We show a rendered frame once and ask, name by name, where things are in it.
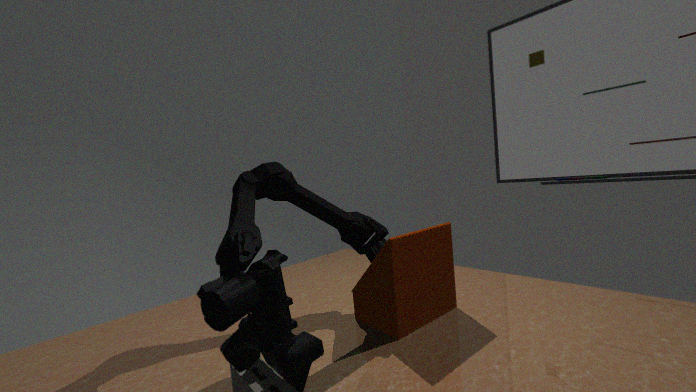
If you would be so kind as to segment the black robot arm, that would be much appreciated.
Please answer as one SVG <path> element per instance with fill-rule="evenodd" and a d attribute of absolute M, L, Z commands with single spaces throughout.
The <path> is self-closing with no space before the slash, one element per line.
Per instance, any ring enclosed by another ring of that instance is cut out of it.
<path fill-rule="evenodd" d="M 372 263 L 387 242 L 386 227 L 359 212 L 345 212 L 299 185 L 292 173 L 278 162 L 263 163 L 242 172 L 232 188 L 228 229 L 215 256 L 220 278 L 201 285 L 204 321 L 215 331 L 225 331 L 245 315 L 249 321 L 220 347 L 224 358 L 241 373 L 268 353 L 274 344 L 263 324 L 250 314 L 257 305 L 278 300 L 285 293 L 280 264 L 288 257 L 278 250 L 246 269 L 262 247 L 260 229 L 255 225 L 255 199 L 288 201 L 336 228 L 341 240 Z M 365 242 L 376 233 L 368 242 Z"/>

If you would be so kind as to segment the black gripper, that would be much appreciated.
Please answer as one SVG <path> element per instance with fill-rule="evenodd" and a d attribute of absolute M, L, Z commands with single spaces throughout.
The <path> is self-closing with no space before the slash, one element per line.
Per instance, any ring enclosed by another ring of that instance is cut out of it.
<path fill-rule="evenodd" d="M 291 318 L 289 306 L 292 298 L 286 293 L 270 303 L 260 304 L 250 313 L 255 321 L 263 324 L 270 336 L 274 349 L 261 354 L 266 363 L 277 367 L 289 374 L 294 389 L 303 392 L 312 362 L 324 354 L 322 340 L 303 331 L 297 336 L 291 330 L 298 327 L 297 321 Z"/>

